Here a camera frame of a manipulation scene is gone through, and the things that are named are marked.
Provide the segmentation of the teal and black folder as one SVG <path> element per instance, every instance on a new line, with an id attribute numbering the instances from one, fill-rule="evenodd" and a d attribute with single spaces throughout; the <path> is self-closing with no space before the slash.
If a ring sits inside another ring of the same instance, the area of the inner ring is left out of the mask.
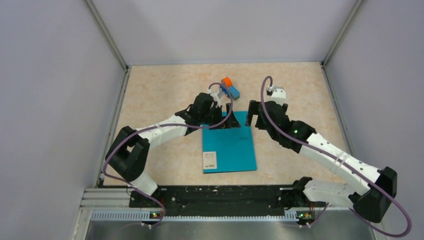
<path id="1" fill-rule="evenodd" d="M 246 111 L 236 111 L 241 127 L 202 130 L 204 174 L 256 171 L 252 128 L 245 126 Z"/>

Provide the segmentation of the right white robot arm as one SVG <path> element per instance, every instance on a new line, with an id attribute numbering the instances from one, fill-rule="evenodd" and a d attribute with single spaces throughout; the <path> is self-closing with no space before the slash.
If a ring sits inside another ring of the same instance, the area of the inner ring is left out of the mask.
<path id="1" fill-rule="evenodd" d="M 289 119 L 287 108 L 286 103 L 251 100 L 245 125 L 250 126 L 253 116 L 257 116 L 256 128 L 265 130 L 280 146 L 316 161 L 345 182 L 302 177 L 293 192 L 294 202 L 299 206 L 310 202 L 344 206 L 369 222 L 380 223 L 397 195 L 397 172 L 389 166 L 377 168 L 358 160 L 307 123 Z"/>

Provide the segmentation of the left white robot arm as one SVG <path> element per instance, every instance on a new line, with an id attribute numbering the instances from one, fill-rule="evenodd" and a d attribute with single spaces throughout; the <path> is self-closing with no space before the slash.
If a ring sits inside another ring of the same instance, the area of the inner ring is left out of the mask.
<path id="1" fill-rule="evenodd" d="M 166 120 L 145 128 L 123 127 L 105 156 L 105 165 L 118 173 L 118 179 L 142 192 L 141 200 L 149 207 L 160 202 L 158 184 L 146 172 L 149 151 L 172 139 L 199 129 L 240 128 L 232 103 L 225 107 L 210 93 L 199 93 L 187 108 Z"/>

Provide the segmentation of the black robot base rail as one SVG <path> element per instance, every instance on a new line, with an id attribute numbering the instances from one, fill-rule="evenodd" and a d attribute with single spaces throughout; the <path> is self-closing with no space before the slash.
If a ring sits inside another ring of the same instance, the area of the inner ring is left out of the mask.
<path id="1" fill-rule="evenodd" d="M 149 199 L 136 191 L 130 208 L 165 208 L 167 217 L 283 216 L 289 210 L 324 207 L 291 185 L 162 185 Z"/>

